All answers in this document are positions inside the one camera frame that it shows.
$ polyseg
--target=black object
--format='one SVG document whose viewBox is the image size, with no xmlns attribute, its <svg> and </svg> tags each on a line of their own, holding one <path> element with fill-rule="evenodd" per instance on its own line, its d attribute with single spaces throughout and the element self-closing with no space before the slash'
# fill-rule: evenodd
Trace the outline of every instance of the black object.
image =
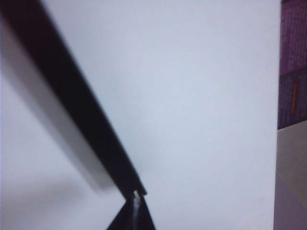
<svg viewBox="0 0 307 230">
<path fill-rule="evenodd" d="M 154 229 L 137 172 L 41 3 L 1 0 L 0 10 L 127 201 L 109 229 L 117 219 L 131 219 L 134 191 L 142 201 L 138 225 Z"/>
</svg>

